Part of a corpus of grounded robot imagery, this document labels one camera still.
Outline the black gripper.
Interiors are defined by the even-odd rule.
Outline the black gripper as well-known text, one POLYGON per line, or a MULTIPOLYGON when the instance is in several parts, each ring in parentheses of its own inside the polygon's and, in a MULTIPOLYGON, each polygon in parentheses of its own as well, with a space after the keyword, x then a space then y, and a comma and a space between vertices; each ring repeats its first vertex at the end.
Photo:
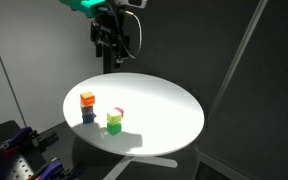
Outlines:
POLYGON ((104 49, 107 48, 112 53, 113 62, 121 64, 129 58, 129 38, 119 33, 123 20, 116 23, 113 12, 108 9, 99 9, 98 12, 99 15, 91 22, 90 37, 96 47, 96 56, 104 57, 104 49))

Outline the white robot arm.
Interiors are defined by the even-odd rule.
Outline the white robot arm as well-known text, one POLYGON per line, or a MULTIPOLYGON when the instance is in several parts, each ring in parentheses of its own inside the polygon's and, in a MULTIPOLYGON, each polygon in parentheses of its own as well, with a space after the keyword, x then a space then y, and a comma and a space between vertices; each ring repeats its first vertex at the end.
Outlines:
POLYGON ((82 5, 88 7, 90 16, 95 18, 91 24, 91 40, 96 46, 96 55, 104 56, 103 48, 111 53, 114 63, 120 64, 127 58, 135 59, 142 47, 142 26, 139 18, 125 9, 126 6, 145 8, 147 0, 90 0, 82 5), (122 28, 123 17, 133 18, 139 30, 139 42, 136 52, 129 47, 129 40, 122 28))

